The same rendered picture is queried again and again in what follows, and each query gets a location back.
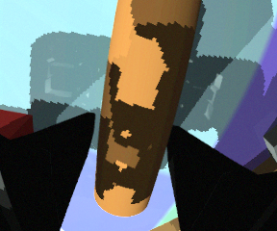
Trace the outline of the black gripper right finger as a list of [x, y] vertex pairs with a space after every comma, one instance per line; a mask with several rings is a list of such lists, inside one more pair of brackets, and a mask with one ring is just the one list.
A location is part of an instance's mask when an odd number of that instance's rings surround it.
[[251, 172], [176, 124], [166, 151], [181, 231], [258, 231], [276, 211], [277, 172]]

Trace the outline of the brown cylinder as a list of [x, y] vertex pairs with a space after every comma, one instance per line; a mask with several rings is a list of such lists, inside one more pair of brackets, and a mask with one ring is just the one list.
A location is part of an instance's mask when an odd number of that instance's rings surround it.
[[118, 0], [101, 101], [95, 201], [145, 211], [188, 73], [201, 0]]

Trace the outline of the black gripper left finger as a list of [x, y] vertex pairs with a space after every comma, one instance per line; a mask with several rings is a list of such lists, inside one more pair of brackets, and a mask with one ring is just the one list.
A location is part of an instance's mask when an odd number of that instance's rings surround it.
[[93, 123], [86, 113], [20, 138], [0, 135], [0, 207], [12, 231], [61, 231]]

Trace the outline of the orange bar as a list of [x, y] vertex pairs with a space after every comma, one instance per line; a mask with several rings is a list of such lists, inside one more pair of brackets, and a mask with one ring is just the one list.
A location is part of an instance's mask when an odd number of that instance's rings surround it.
[[[257, 174], [265, 174], [270, 172], [277, 172], [277, 163], [273, 161], [272, 157], [266, 159], [266, 161], [262, 162], [257, 168], [251, 170], [251, 172], [255, 172]], [[181, 231], [180, 228], [180, 220], [174, 218], [167, 223], [161, 224], [159, 227], [153, 228], [150, 231]]]

